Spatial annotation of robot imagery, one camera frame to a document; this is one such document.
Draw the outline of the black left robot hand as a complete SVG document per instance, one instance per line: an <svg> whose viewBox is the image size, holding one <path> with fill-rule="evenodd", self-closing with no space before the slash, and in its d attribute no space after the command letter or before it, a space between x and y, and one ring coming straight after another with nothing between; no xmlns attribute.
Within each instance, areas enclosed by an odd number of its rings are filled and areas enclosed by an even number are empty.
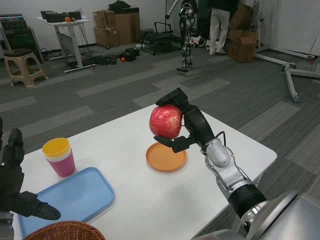
<svg viewBox="0 0 320 240"><path fill-rule="evenodd" d="M35 193L21 192L25 177L21 167L24 156L23 134L20 129L13 128L7 144L3 147L0 163L0 210L14 212L24 217L58 220L61 217L59 210L40 201Z"/></svg>

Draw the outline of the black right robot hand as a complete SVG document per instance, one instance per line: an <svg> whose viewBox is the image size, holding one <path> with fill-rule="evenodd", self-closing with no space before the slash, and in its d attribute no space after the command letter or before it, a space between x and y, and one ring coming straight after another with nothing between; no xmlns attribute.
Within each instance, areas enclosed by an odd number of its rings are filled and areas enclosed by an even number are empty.
<svg viewBox="0 0 320 240"><path fill-rule="evenodd" d="M189 137L180 136L174 140L156 135L154 139L159 143L172 148L174 153L186 150L192 144L198 144L201 152L205 153L207 144L215 138L215 135L200 109L189 103L188 96L179 87L160 98L157 106L172 104L183 113L184 126L189 132Z"/></svg>

